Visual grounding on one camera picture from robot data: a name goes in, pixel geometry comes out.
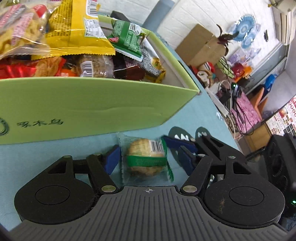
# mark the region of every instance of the green snack bag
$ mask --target green snack bag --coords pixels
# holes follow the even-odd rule
[[[140,51],[138,40],[140,36],[143,38],[145,37],[141,27],[133,23],[115,19],[112,19],[111,23],[113,31],[107,38],[115,50],[141,62],[143,60],[143,56]]]

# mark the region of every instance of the black speaker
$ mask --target black speaker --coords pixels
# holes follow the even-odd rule
[[[296,207],[296,139],[273,135],[263,155],[268,180],[283,193],[287,206]]]

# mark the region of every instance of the snack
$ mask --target snack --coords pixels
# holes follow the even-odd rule
[[[46,34],[50,56],[71,54],[114,55],[98,20],[95,0],[63,0],[49,18]]]
[[[0,63],[0,79],[60,76],[60,70],[65,62],[62,57],[37,61],[3,60]]]
[[[124,80],[142,80],[145,76],[145,71],[140,68],[140,62],[116,52],[112,56],[114,64],[114,77]]]
[[[66,60],[64,66],[60,71],[61,77],[76,77],[77,75],[77,61],[79,55],[65,55],[63,58]]]
[[[77,74],[80,77],[113,78],[113,63],[108,56],[80,56],[77,63]]]
[[[116,51],[141,62],[143,56],[138,40],[140,36],[145,37],[141,27],[116,19],[112,19],[111,23],[113,31],[108,39]]]
[[[146,38],[141,42],[140,49],[143,60],[139,63],[139,66],[145,70],[145,77],[154,83],[161,83],[165,78],[165,69],[161,65],[157,53]]]
[[[48,52],[43,38],[46,13],[43,4],[29,9],[23,4],[8,7],[0,18],[0,58]]]
[[[52,14],[52,12],[61,4],[61,2],[62,1],[60,0],[2,0],[0,2],[0,14],[4,8],[18,4],[25,5],[27,8],[32,8],[36,5],[43,4],[47,7],[48,13]]]
[[[167,159],[160,142],[138,139],[128,149],[127,164],[134,174],[153,176],[166,167]]]
[[[171,185],[174,175],[167,161],[167,147],[163,139],[149,140],[119,134],[122,153],[123,185]]]

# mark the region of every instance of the power strip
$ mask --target power strip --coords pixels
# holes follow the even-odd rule
[[[229,111],[225,108],[225,106],[219,101],[217,96],[213,94],[208,87],[205,88],[205,91],[210,96],[212,101],[214,102],[215,106],[218,108],[218,110],[222,113],[224,117],[226,117],[229,114]]]

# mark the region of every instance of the pink tablecloth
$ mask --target pink tablecloth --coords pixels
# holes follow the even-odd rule
[[[239,111],[242,119],[245,121],[245,124],[242,123],[241,119],[237,116],[237,114],[234,110],[232,110],[231,112],[233,113],[233,115],[236,119],[237,127],[240,129],[241,132],[246,133],[247,131],[249,131],[252,128],[252,126],[259,123],[261,121],[261,118],[257,114],[257,112],[254,109],[254,107],[252,106],[251,102],[248,100],[245,93],[242,93],[241,98],[237,99],[237,103],[239,104],[241,109],[246,114],[246,116],[244,116],[242,114],[240,108],[237,107],[237,110]]]

